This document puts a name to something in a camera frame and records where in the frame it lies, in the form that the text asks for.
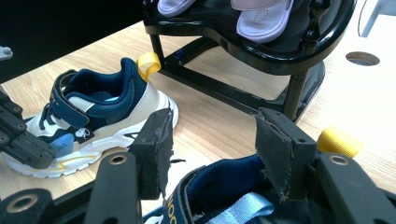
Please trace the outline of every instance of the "shoe logo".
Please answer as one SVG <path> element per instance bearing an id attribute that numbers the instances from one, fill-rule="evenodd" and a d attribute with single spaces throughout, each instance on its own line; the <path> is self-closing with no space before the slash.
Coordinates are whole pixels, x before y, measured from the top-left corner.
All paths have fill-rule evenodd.
<path id="1" fill-rule="evenodd" d="M 75 140 L 77 140 L 80 144 L 95 137 L 95 134 L 93 134 L 93 131 L 90 129 L 89 126 L 86 126 L 84 128 L 79 128 L 79 129 L 70 127 L 69 132 L 74 134 Z"/>
<path id="2" fill-rule="evenodd" d="M 125 136 L 125 137 L 130 137 L 130 138 L 133 138 L 133 139 L 136 139 L 136 137 L 137 137 L 138 134 L 139 134 L 139 133 L 125 133 L 124 136 Z"/>
<path id="3" fill-rule="evenodd" d="M 260 9 L 256 11 L 256 15 L 254 16 L 255 21 L 264 21 L 265 18 L 268 16 L 268 10 L 267 9 Z"/>
<path id="4" fill-rule="evenodd" d="M 78 129 L 78 131 L 76 131 L 75 135 L 76 135 L 76 137 L 82 137 L 82 138 L 86 139 L 86 136 L 90 135 L 90 130 L 88 130 L 86 128 L 80 128 L 80 129 Z"/>

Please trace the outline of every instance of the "wooden table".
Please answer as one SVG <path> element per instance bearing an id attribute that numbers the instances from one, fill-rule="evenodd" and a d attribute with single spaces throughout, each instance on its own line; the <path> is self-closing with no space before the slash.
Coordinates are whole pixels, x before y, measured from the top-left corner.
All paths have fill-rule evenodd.
<path id="1" fill-rule="evenodd" d="M 359 12 L 360 6 L 358 4 L 356 11 Z M 357 17 L 354 18 L 340 45 L 325 60 L 324 82 L 297 125 L 315 140 L 327 125 L 333 124 L 365 142 L 366 148 L 355 160 L 380 188 L 396 193 L 396 146 L 392 142 L 396 135 L 396 70 L 392 54 L 396 48 L 392 36 L 382 36 L 383 31 L 376 30 L 376 26 L 372 34 L 379 34 L 377 37 L 359 38 L 356 35 Z M 389 17 L 378 18 L 377 22 L 393 24 L 394 27 L 396 21 Z M 192 39 L 194 37 L 163 36 L 165 55 Z M 139 22 L 12 79 L 3 87 L 12 100 L 24 108 L 23 115 L 30 117 L 39 113 L 48 102 L 53 81 L 62 72 L 89 68 L 101 73 L 115 73 L 120 70 L 122 57 L 136 60 L 147 51 L 152 51 L 149 36 L 143 23 Z M 376 66 L 351 63 L 346 59 L 351 51 L 373 53 L 380 63 Z M 259 74 L 220 48 L 206 52 L 188 67 L 266 98 L 276 98 L 288 83 L 288 77 Z M 180 113 L 174 131 L 173 158 L 186 162 L 172 165 L 168 194 L 182 176 L 196 167 L 223 158 L 241 158 L 255 153 L 253 116 L 161 74 L 153 74 L 149 80 L 177 102 Z M 120 149 L 110 149 L 105 155 L 117 150 Z M 14 172 L 0 159 L 0 197 L 4 199 L 22 189 L 44 188 L 50 190 L 53 198 L 58 198 L 93 181 L 98 165 L 99 162 L 73 175 L 39 179 Z M 161 203 L 142 202 L 143 213 Z"/>

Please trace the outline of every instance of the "white shoe sole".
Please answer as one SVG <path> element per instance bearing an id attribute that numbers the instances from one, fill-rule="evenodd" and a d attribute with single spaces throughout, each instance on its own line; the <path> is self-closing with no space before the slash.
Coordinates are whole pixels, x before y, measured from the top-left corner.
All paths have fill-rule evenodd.
<path id="1" fill-rule="evenodd" d="M 172 120 L 172 125 L 175 128 L 178 120 L 178 108 L 176 103 L 159 91 L 161 96 L 161 101 L 157 107 L 157 110 L 164 109 L 168 106 L 173 110 L 174 116 Z M 8 165 L 15 171 L 22 173 L 24 175 L 32 175 L 38 178 L 45 177 L 59 177 L 61 175 L 71 175 L 77 170 L 83 170 L 87 168 L 90 164 L 98 161 L 103 152 L 113 147 L 125 147 L 130 146 L 134 139 L 131 137 L 126 137 L 126 133 L 136 133 L 134 138 L 137 137 L 137 133 L 143 128 L 147 120 L 143 120 L 140 123 L 122 129 L 108 138 L 102 138 L 97 141 L 89 143 L 87 146 L 83 147 L 79 151 L 73 152 L 61 158 L 57 158 L 52 162 L 49 168 L 44 170 L 37 170 L 28 165 L 23 165 L 16 161 L 14 158 L 8 156 L 6 153 L 2 153 L 3 158 L 8 163 Z"/>

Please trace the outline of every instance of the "velcro strap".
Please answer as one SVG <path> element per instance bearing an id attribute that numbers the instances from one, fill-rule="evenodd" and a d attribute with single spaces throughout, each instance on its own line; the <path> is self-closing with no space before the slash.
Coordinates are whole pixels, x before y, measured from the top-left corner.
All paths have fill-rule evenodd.
<path id="1" fill-rule="evenodd" d="M 231 0 L 231 6 L 236 10 L 255 10 L 267 8 L 290 0 Z"/>
<path id="2" fill-rule="evenodd" d="M 69 70 L 56 78 L 50 94 L 49 106 L 64 121 L 79 129 L 85 127 L 90 122 L 90 119 L 85 112 L 72 105 L 64 97 L 62 90 L 75 73 L 76 71 Z"/>

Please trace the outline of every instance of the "sandal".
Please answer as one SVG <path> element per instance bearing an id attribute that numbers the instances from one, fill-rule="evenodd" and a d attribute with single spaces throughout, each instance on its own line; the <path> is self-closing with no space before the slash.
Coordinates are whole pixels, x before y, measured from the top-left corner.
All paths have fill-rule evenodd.
<path id="1" fill-rule="evenodd" d="M 285 30 L 293 0 L 231 0 L 231 5 L 242 11 L 237 33 L 263 44 L 275 40 Z"/>

